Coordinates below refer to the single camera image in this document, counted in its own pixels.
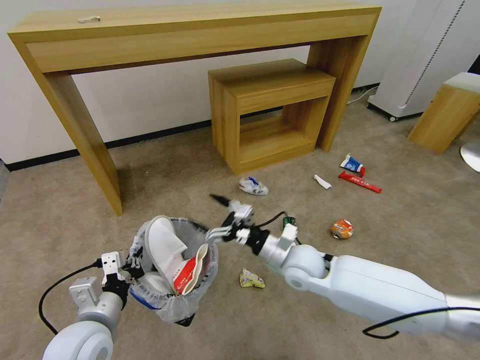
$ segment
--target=black baseboard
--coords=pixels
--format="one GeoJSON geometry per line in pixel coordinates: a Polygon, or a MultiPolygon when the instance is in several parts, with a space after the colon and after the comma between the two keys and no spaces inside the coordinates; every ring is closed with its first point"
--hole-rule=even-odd
{"type": "MultiPolygon", "coordinates": [[[[355,87],[352,91],[356,91],[356,90],[360,90],[360,89],[368,90],[368,89],[374,88],[378,85],[379,84],[377,83],[377,84],[372,84],[372,85],[359,86],[359,87],[355,87]]],[[[243,118],[247,118],[247,117],[251,117],[251,116],[255,116],[255,115],[267,114],[267,113],[274,112],[274,111],[277,111],[277,110],[280,110],[280,109],[282,109],[281,106],[270,108],[270,109],[267,109],[267,110],[255,111],[255,112],[252,112],[252,113],[242,115],[242,116],[240,116],[240,118],[243,119],[243,118]]],[[[149,132],[149,133],[142,134],[142,135],[126,137],[126,138],[119,139],[119,140],[108,141],[108,142],[105,143],[105,145],[106,145],[107,149],[118,148],[118,147],[125,146],[125,145],[140,143],[140,142],[146,141],[146,140],[159,139],[159,138],[163,138],[163,137],[170,136],[170,135],[186,133],[186,132],[189,132],[189,131],[192,131],[192,130],[207,128],[211,124],[212,124],[211,120],[205,120],[205,121],[195,122],[195,123],[192,123],[192,124],[176,126],[176,127],[172,127],[172,128],[168,128],[168,129],[164,129],[164,130],[149,132]]],[[[37,166],[37,165],[53,163],[53,162],[56,162],[58,160],[73,158],[73,157],[76,157],[78,155],[80,155],[79,151],[77,149],[72,149],[72,150],[67,150],[67,151],[56,152],[56,153],[53,153],[53,154],[50,154],[50,155],[34,157],[34,158],[23,160],[23,161],[12,162],[12,163],[9,163],[9,164],[6,163],[5,167],[9,171],[13,172],[13,171],[16,171],[16,170],[30,168],[30,167],[37,166]]]]}

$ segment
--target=white wall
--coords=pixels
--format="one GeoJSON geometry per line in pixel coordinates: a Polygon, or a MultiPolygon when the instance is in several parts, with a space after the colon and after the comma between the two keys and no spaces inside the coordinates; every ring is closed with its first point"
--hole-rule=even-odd
{"type": "MultiPolygon", "coordinates": [[[[139,7],[229,0],[15,0],[0,11],[0,158],[7,164],[74,148],[50,105],[6,35],[31,11],[139,7]]],[[[361,0],[383,5],[355,86],[380,82],[416,0],[361,0]]],[[[210,118],[207,70],[296,58],[308,47],[215,57],[75,76],[104,141],[145,134],[210,118]]]]}

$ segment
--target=small wooden shelf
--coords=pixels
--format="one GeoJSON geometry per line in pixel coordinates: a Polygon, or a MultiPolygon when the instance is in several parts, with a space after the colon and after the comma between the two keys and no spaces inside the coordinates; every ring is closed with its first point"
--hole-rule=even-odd
{"type": "Polygon", "coordinates": [[[235,174],[313,151],[334,82],[295,59],[209,71],[213,144],[235,174]],[[278,106],[281,116],[240,124],[278,106]]]}
{"type": "Polygon", "coordinates": [[[239,173],[311,152],[315,141],[281,116],[240,126],[239,173]]]}

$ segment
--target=wooden stool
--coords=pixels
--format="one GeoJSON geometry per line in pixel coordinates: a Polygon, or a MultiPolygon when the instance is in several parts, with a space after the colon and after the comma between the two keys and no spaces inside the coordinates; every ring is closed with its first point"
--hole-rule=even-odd
{"type": "Polygon", "coordinates": [[[480,111],[480,75],[461,72],[445,81],[408,139],[443,153],[480,111]]]}
{"type": "Polygon", "coordinates": [[[294,59],[209,71],[214,146],[237,175],[313,151],[334,82],[294,59]],[[240,124],[278,106],[281,116],[240,124]]]}

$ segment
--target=orange snack bag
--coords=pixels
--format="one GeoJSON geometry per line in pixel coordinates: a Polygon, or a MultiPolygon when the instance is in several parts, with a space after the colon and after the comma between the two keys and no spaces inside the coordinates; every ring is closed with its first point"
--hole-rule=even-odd
{"type": "Polygon", "coordinates": [[[331,234],[340,240],[348,239],[354,233],[352,224],[345,219],[337,220],[330,227],[331,234]]]}

